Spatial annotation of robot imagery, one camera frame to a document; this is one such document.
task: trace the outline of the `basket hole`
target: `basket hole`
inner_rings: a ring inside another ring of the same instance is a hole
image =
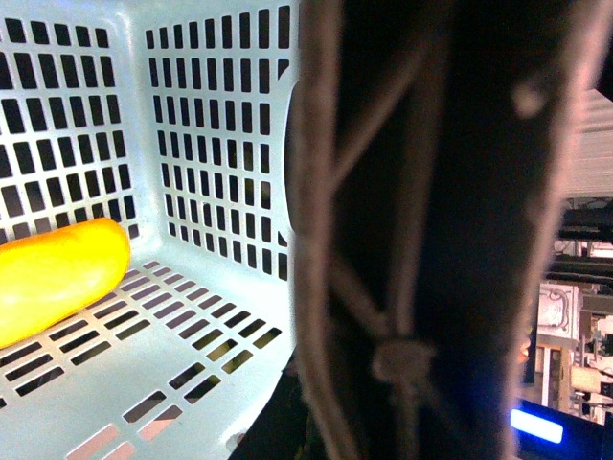
[[[57,331],[56,333],[50,334],[49,338],[51,338],[53,341],[60,340],[61,338],[67,335],[70,335],[72,333],[75,333],[76,331],[84,328],[85,326],[87,326],[87,321],[85,321],[84,319],[81,319],[81,321],[77,321],[76,323],[73,323],[64,329],[61,329]]]
[[[217,376],[209,376],[202,383],[197,385],[192,391],[190,391],[187,395],[185,395],[185,400],[190,404],[196,404],[202,397],[204,397],[207,393],[209,393],[213,388],[215,388],[221,379]]]
[[[221,17],[221,43],[223,48],[232,48],[232,16]]]
[[[4,53],[0,53],[0,89],[12,89],[11,73]]]
[[[251,92],[251,60],[240,60],[240,91]]]
[[[65,345],[62,345],[61,347],[59,347],[59,349],[63,352],[63,353],[69,353],[72,352],[73,350],[75,350],[76,348],[80,347],[81,345],[89,342],[90,340],[96,338],[100,336],[100,333],[98,333],[97,331],[90,331],[89,333],[85,333],[84,335],[82,335],[81,337],[68,342]]]
[[[240,331],[238,335],[240,335],[243,338],[247,338],[249,335],[253,334],[259,328],[261,328],[264,324],[266,323],[262,321],[261,319],[256,319],[253,323],[251,323],[249,326],[247,326],[242,331]]]
[[[212,350],[209,354],[207,354],[207,358],[215,362],[221,357],[223,357],[225,354],[230,352],[230,350],[232,350],[237,345],[237,342],[233,339],[226,340],[224,343],[222,343],[217,348]]]
[[[159,390],[150,394],[124,414],[125,421],[129,424],[138,422],[165,399],[166,395]]]
[[[251,47],[251,16],[248,12],[242,12],[238,16],[240,28],[240,48],[243,50]]]
[[[279,7],[279,48],[289,48],[289,6]]]
[[[207,48],[215,48],[215,21],[213,19],[204,21],[204,34]]]
[[[218,295],[214,295],[212,297],[209,297],[208,299],[206,299],[204,302],[200,302],[198,304],[198,306],[203,309],[206,310],[207,308],[213,306],[214,304],[216,304],[217,302],[219,302],[221,300],[221,297]]]
[[[217,63],[212,57],[207,59],[207,83],[211,91],[217,91]]]
[[[223,60],[223,89],[234,91],[234,64],[231,59]]]
[[[23,30],[23,25],[19,19],[6,18],[5,24],[7,25],[7,32],[9,33],[9,40],[13,43],[25,43],[26,34]]]
[[[266,345],[272,342],[275,338],[277,338],[280,334],[281,334],[281,331],[279,329],[272,328],[270,331],[265,333],[258,340],[253,342],[253,344],[260,349],[264,348]]]
[[[229,328],[234,328],[237,324],[244,321],[249,316],[251,316],[251,313],[247,311],[241,311],[240,313],[234,315],[232,318],[226,321],[225,325]]]
[[[202,350],[203,348],[207,347],[208,345],[213,343],[217,338],[221,336],[222,336],[222,332],[219,329],[212,330],[209,333],[207,333],[205,336],[203,336],[202,338],[196,340],[192,344],[192,346],[196,350]]]
[[[108,323],[105,323],[104,326],[111,330],[114,329],[122,324],[124,324],[125,321],[128,321],[130,319],[132,319],[133,317],[138,316],[138,312],[136,310],[130,310],[124,314],[122,314],[121,316],[112,319],[111,321],[109,321]]]
[[[87,460],[119,436],[119,430],[114,425],[107,425],[83,444],[73,449],[66,460]]]
[[[169,381],[169,385],[175,390],[178,390],[183,385],[185,385],[188,381],[190,381],[195,376],[197,376],[202,371],[204,371],[204,369],[205,367],[199,362],[197,362],[196,364],[188,367],[185,371],[183,371],[181,374],[176,376],[174,379]]]
[[[258,11],[258,32],[260,48],[270,47],[270,10]]]
[[[193,50],[198,48],[198,23],[191,22],[188,26],[190,28],[190,48]]]
[[[251,359],[252,356],[253,356],[253,353],[247,350],[243,350],[238,355],[234,356],[232,359],[226,362],[223,366],[221,366],[221,369],[223,369],[228,374],[232,374],[240,366],[242,366],[245,362]]]
[[[91,41],[89,39],[89,31],[86,27],[77,26],[77,43],[79,46],[90,47],[92,46]]]
[[[149,286],[139,292],[132,294],[131,297],[134,300],[141,300],[142,298],[147,297],[148,295],[151,295],[153,292],[157,292],[158,290],[160,290],[160,287],[157,285]]]
[[[86,352],[81,353],[80,355],[73,357],[71,359],[71,361],[76,366],[79,366],[79,365],[83,364],[83,362],[88,361],[92,357],[96,357],[97,355],[99,355],[100,353],[102,353],[105,350],[108,350],[109,348],[111,348],[111,344],[110,343],[108,343],[108,342],[101,342],[98,345],[96,345],[95,347],[87,350]]]
[[[171,298],[172,298],[172,296],[170,294],[168,294],[167,292],[165,292],[162,295],[158,295],[154,299],[151,299],[148,302],[145,302],[143,304],[143,308],[145,308],[146,310],[150,310],[153,307],[156,307],[156,306],[160,305],[162,302],[166,302],[167,300],[169,300]]]
[[[166,325],[170,329],[174,329],[177,326],[180,326],[181,324],[185,323],[188,319],[190,319],[190,318],[192,318],[194,316],[195,316],[195,311],[188,310],[188,311],[185,311],[185,312],[179,314],[176,318],[173,318],[171,321],[166,323]]]
[[[21,80],[21,87],[23,89],[36,89],[36,78],[30,55],[27,53],[15,53],[14,56],[19,79]]]
[[[46,363],[48,363],[48,362],[50,362],[52,360],[53,360],[53,358],[51,357],[51,355],[39,356],[37,359],[34,359],[34,360],[24,364],[23,366],[18,367],[14,371],[8,372],[5,375],[5,377],[7,378],[8,381],[17,380],[17,379],[25,376],[26,374],[31,373],[33,370],[38,369],[40,366],[43,366],[43,365],[45,365]]]
[[[185,339],[190,338],[192,335],[206,328],[208,325],[209,325],[209,322],[206,319],[200,319],[196,321],[195,323],[193,323],[189,328],[186,328],[183,331],[181,331],[179,333],[179,336]]]
[[[94,316],[97,319],[101,319],[101,318],[104,318],[105,316],[108,316],[111,313],[114,313],[115,311],[121,310],[123,307],[126,307],[126,306],[127,306],[127,303],[124,302],[123,300],[120,300],[116,304],[111,305],[110,307],[107,307],[104,310],[97,311],[96,313],[94,313]]]
[[[172,304],[168,305],[167,307],[157,311],[154,316],[158,319],[161,319],[165,316],[168,316],[169,314],[183,308],[185,306],[185,304],[183,304],[183,302],[173,302]]]
[[[65,24],[54,24],[54,30],[56,31],[56,41],[59,46],[71,45],[68,26]]]
[[[270,93],[270,60],[260,59],[259,69],[260,92],[268,94]]]
[[[121,331],[120,333],[118,333],[117,334],[117,338],[119,338],[120,340],[126,340],[128,337],[131,337],[131,336],[135,335],[136,333],[138,333],[139,331],[142,331],[144,328],[146,328],[150,324],[151,323],[149,323],[146,319],[144,319],[142,321],[139,321],[135,325],[130,326],[126,330]]]
[[[136,453],[136,448],[129,442],[121,443],[116,449],[106,455],[103,460],[128,460]]]
[[[32,27],[34,43],[38,45],[48,45],[49,34],[47,33],[47,25],[44,22],[32,21],[30,26]]]
[[[172,28],[174,32],[174,47],[177,49],[183,48],[183,27],[180,24]]]
[[[41,376],[36,377],[28,383],[21,385],[15,391],[19,396],[26,396],[27,394],[32,393],[36,389],[40,388],[42,385],[57,379],[63,373],[64,370],[61,367],[55,367],[54,369],[42,374]]]
[[[19,103],[17,102],[17,99],[3,100],[2,109],[4,110],[4,116],[11,134],[26,132],[26,128],[23,125],[23,119],[21,118],[21,112],[19,111]]]
[[[160,415],[158,415],[155,420],[152,420],[143,428],[141,428],[138,434],[145,441],[151,441],[158,434],[168,428],[170,424],[174,422],[182,413],[183,411],[181,409],[179,409],[176,405],[172,405]]]

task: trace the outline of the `rectangular slot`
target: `rectangular slot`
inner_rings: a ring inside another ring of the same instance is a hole
[[[168,326],[169,329],[174,329],[177,326],[180,326],[181,324],[185,323],[188,319],[194,316],[195,316],[195,311],[193,310],[184,311],[183,313],[179,314],[176,318],[173,318],[171,321],[166,323],[166,325]]]
[[[103,460],[127,460],[136,453],[136,448],[129,442],[119,444],[117,448],[106,455]]]
[[[5,377],[8,381],[17,380],[20,377],[25,376],[26,374],[30,374],[33,370],[38,369],[40,366],[43,366],[52,360],[53,358],[51,357],[51,355],[39,356],[37,359],[30,361],[21,367],[18,367],[14,371],[8,372]]]
[[[232,359],[226,362],[223,366],[221,366],[221,369],[223,369],[224,372],[228,374],[232,374],[245,362],[251,359],[252,356],[253,353],[249,352],[248,350],[243,350],[238,355],[234,356]]]
[[[260,59],[260,92],[262,94],[270,93],[270,61],[268,59]]]
[[[106,29],[96,29],[96,42],[99,48],[108,48],[108,34]]]
[[[68,26],[65,24],[54,24],[54,30],[56,31],[56,40],[59,46],[70,46],[70,33],[68,32]]]
[[[125,321],[128,321],[130,319],[132,319],[133,317],[138,316],[138,312],[135,310],[130,310],[124,314],[122,314],[121,316],[109,321],[108,323],[104,324],[104,326],[107,329],[114,329],[117,326],[120,326],[121,324],[124,324]]]
[[[146,319],[139,321],[134,326],[130,326],[125,331],[121,331],[120,333],[118,333],[117,338],[119,338],[120,340],[126,340],[128,337],[135,335],[139,331],[142,331],[144,328],[146,328],[150,324],[151,323],[149,323]]]
[[[59,349],[63,353],[69,353],[69,352],[72,352],[73,350],[75,350],[76,348],[80,347],[84,343],[87,343],[90,340],[92,340],[93,338],[96,338],[98,336],[100,336],[100,333],[98,333],[97,331],[90,331],[89,333],[86,333],[86,334],[82,335],[81,337],[79,337],[79,338],[77,338],[75,340],[72,340],[71,342],[68,342],[65,345],[62,345],[61,347],[59,347]]]
[[[258,11],[259,46],[266,49],[270,47],[270,10]]]
[[[215,310],[211,316],[213,318],[220,318],[221,316],[223,316],[224,314],[226,314],[229,311],[232,311],[233,309],[235,309],[237,306],[234,304],[225,304],[223,307],[221,307],[220,309]]]
[[[248,12],[242,12],[238,16],[238,24],[240,26],[240,48],[243,50],[251,46],[251,16]]]
[[[36,350],[40,350],[41,348],[42,348],[42,345],[40,345],[40,343],[34,342],[28,345],[27,347],[17,350],[16,352],[12,352],[10,355],[0,357],[0,367],[8,366],[9,364],[16,362],[22,357],[26,357],[30,353],[33,353]]]
[[[253,334],[259,328],[261,328],[264,324],[266,323],[262,321],[261,319],[256,319],[253,323],[251,323],[249,326],[247,326],[242,331],[240,331],[238,335],[240,335],[243,338],[247,338],[249,335]]]
[[[225,325],[227,327],[229,327],[229,328],[234,328],[238,323],[244,321],[249,316],[251,316],[251,313],[249,313],[248,311],[243,310],[239,314],[235,314],[232,318],[227,320],[225,322]]]
[[[181,333],[179,333],[179,336],[181,338],[189,338],[198,331],[206,328],[208,325],[209,322],[206,319],[200,319],[193,323],[189,328],[186,328],[185,330],[181,331]]]
[[[158,319],[161,319],[165,316],[168,316],[169,314],[181,309],[185,307],[185,304],[183,302],[173,302],[170,305],[168,305],[167,307],[157,311],[154,316]]]
[[[109,314],[114,313],[115,311],[118,311],[118,310],[120,310],[120,309],[122,309],[123,307],[126,307],[126,306],[127,306],[127,303],[124,302],[123,300],[120,300],[119,302],[111,305],[110,307],[106,307],[103,310],[95,312],[94,316],[97,319],[102,319],[105,316],[108,316]]]
[[[212,362],[215,362],[236,346],[237,346],[237,342],[235,340],[233,339],[226,340],[221,345],[219,345],[217,348],[212,350],[209,354],[207,354],[207,358],[210,359]]]
[[[2,100],[2,109],[4,110],[7,125],[9,126],[9,133],[19,134],[21,132],[26,132],[17,99]]]
[[[144,400],[128,410],[124,414],[124,420],[129,424],[138,422],[165,399],[166,395],[159,390],[150,394]]]
[[[114,425],[107,425],[83,444],[66,455],[66,460],[87,460],[119,436]]]
[[[196,340],[192,344],[192,346],[196,350],[202,350],[203,348],[205,348],[208,345],[210,345],[211,343],[213,343],[217,338],[221,337],[222,335],[223,335],[222,331],[220,331],[219,329],[214,329],[214,330],[210,331],[209,333],[207,333],[204,337]]]
[[[204,366],[197,362],[193,366],[188,367],[185,371],[176,376],[174,379],[169,381],[169,385],[175,390],[178,390],[188,381],[200,374],[202,371],[204,371]]]
[[[59,80],[57,79],[56,64],[54,63],[53,55],[46,55],[46,54],[38,55],[38,62],[40,63],[40,70],[42,70],[42,79],[45,82],[45,87],[47,89],[59,88]],[[1,59],[0,59],[0,75],[2,75],[1,67],[2,65],[1,65]]]
[[[19,19],[6,18],[4,20],[9,33],[9,40],[12,43],[25,43],[26,33],[23,30],[23,25]]]
[[[15,53],[17,72],[23,89],[36,89],[36,77],[30,55],[27,53]]]
[[[240,91],[251,92],[251,60],[240,60]]]
[[[147,297],[148,295],[152,294],[153,292],[157,292],[160,289],[161,288],[157,285],[148,286],[143,290],[133,293],[130,297],[132,297],[134,300],[141,300],[142,298]]]
[[[88,88],[98,87],[98,79],[96,78],[96,65],[94,64],[93,56],[81,56],[80,62],[83,66],[83,75],[85,76],[85,86]]]
[[[198,48],[198,23],[191,22],[189,24],[190,28],[190,48],[193,50]]]
[[[210,376],[202,383],[197,385],[192,391],[190,391],[187,395],[185,395],[185,400],[190,404],[196,404],[198,401],[202,399],[207,393],[209,393],[213,388],[215,388],[221,379],[217,376]]]
[[[64,73],[64,80],[68,88],[79,87],[79,75],[77,74],[77,65],[75,64],[75,57],[72,55],[61,55],[59,57],[61,61],[61,68]]]
[[[84,319],[81,319],[80,321],[77,321],[76,323],[71,324],[67,328],[61,329],[57,331],[56,333],[50,334],[49,338],[51,338],[55,342],[56,340],[60,340],[61,338],[67,335],[75,333],[76,331],[84,328],[85,326],[87,326],[87,321],[85,321]]]
[[[91,349],[87,350],[86,352],[81,353],[80,355],[73,357],[71,359],[71,361],[76,366],[79,366],[79,365],[83,364],[83,362],[88,361],[92,357],[96,357],[97,355],[102,353],[104,350],[108,350],[109,348],[111,348],[111,344],[110,343],[108,343],[108,342],[99,343],[94,348],[91,348]]]
[[[207,19],[204,21],[204,34],[207,48],[215,48],[215,21]]]
[[[279,48],[289,48],[289,6],[279,7]]]
[[[49,44],[49,34],[47,34],[47,26],[44,22],[31,21],[32,35],[34,37],[34,43],[38,45]]]
[[[280,334],[281,334],[280,330],[278,330],[277,328],[272,328],[270,331],[265,333],[258,340],[253,342],[253,344],[260,349],[264,348],[266,345],[272,342],[275,338],[277,338]]]
[[[168,428],[169,425],[174,422],[182,413],[183,411],[181,409],[179,409],[176,405],[172,405],[160,415],[158,415],[155,420],[152,420],[143,428],[141,428],[138,434],[145,441],[151,441],[158,434]]]
[[[36,377],[35,379],[30,380],[28,383],[21,385],[15,391],[19,396],[26,396],[28,393],[32,393],[42,385],[57,379],[63,373],[64,370],[61,367],[55,367],[51,371],[44,373],[42,376]]]
[[[221,43],[223,48],[232,48],[232,16],[221,18]]]
[[[100,56],[100,66],[102,68],[102,81],[104,86],[111,88],[115,86],[115,75],[113,73],[113,62],[109,56]]]
[[[11,72],[4,53],[0,53],[0,89],[12,89]]]

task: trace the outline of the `yellow object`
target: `yellow object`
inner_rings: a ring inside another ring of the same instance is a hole
[[[0,246],[0,348],[103,298],[129,266],[122,227],[96,218]]]

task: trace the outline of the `blue light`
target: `blue light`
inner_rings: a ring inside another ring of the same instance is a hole
[[[518,409],[511,411],[511,426],[556,444],[562,441],[562,434],[564,433],[562,425],[541,419]]]

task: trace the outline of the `white plastic basket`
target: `white plastic basket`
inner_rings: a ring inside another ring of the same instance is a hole
[[[0,6],[0,243],[112,217],[122,284],[0,350],[0,458],[217,459],[293,348],[287,1]]]

